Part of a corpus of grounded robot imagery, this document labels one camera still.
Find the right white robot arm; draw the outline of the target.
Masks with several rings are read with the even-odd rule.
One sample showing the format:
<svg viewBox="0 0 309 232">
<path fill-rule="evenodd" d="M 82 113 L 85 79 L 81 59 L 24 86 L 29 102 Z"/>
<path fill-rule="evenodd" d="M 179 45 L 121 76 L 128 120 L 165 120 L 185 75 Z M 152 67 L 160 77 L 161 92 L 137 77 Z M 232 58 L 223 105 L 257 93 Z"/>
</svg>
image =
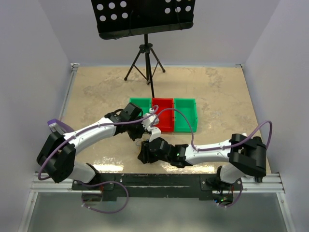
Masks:
<svg viewBox="0 0 309 232">
<path fill-rule="evenodd" d="M 141 143 L 138 159 L 143 163 L 164 161 L 184 168 L 207 162 L 224 162 L 208 183 L 221 190 L 248 175 L 261 181 L 266 176 L 267 147 L 260 137 L 233 134 L 229 140 L 211 145 L 171 145 L 159 137 Z"/>
</svg>

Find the green bin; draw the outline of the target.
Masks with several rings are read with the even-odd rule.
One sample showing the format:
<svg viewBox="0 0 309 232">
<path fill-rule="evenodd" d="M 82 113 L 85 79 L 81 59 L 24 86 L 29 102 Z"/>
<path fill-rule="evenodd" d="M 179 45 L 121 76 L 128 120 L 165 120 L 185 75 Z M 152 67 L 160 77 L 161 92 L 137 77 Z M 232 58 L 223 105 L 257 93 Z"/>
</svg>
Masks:
<svg viewBox="0 0 309 232">
<path fill-rule="evenodd" d="M 129 102 L 137 105 L 142 109 L 142 112 L 139 114 L 139 116 L 143 116 L 145 113 L 148 113 L 149 109 L 152 107 L 151 98 L 130 98 Z"/>
<path fill-rule="evenodd" d="M 187 118 L 193 132 L 196 132 L 198 125 L 196 100 L 189 98 L 174 98 L 174 108 Z M 174 116 L 174 131 L 190 133 L 191 130 L 185 118 L 178 112 L 174 112 Z"/>
</svg>

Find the red bin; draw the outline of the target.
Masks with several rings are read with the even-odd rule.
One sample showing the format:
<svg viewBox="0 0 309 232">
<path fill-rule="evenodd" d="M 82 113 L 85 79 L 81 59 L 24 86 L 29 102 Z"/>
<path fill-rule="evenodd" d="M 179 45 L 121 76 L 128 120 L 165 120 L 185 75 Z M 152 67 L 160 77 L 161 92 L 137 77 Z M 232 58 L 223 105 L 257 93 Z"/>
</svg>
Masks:
<svg viewBox="0 0 309 232">
<path fill-rule="evenodd" d="M 174 108 L 173 98 L 152 98 L 152 106 L 158 105 L 159 114 L 165 109 Z M 159 123 L 157 127 L 162 132 L 174 132 L 174 111 L 165 111 L 159 116 Z"/>
</svg>

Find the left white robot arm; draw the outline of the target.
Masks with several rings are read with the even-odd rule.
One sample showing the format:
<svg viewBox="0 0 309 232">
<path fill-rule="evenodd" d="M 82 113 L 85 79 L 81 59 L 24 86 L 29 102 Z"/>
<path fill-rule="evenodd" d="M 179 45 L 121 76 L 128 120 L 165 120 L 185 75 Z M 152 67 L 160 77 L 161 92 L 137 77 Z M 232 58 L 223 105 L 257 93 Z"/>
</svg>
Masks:
<svg viewBox="0 0 309 232">
<path fill-rule="evenodd" d="M 80 130 L 51 133 L 37 157 L 38 179 L 44 180 L 42 173 L 47 173 L 46 178 L 56 183 L 69 178 L 83 182 L 88 189 L 96 189 L 100 184 L 99 172 L 91 164 L 77 162 L 76 155 L 96 142 L 124 132 L 132 140 L 141 138 L 145 132 L 142 113 L 139 106 L 130 102 Z"/>
</svg>

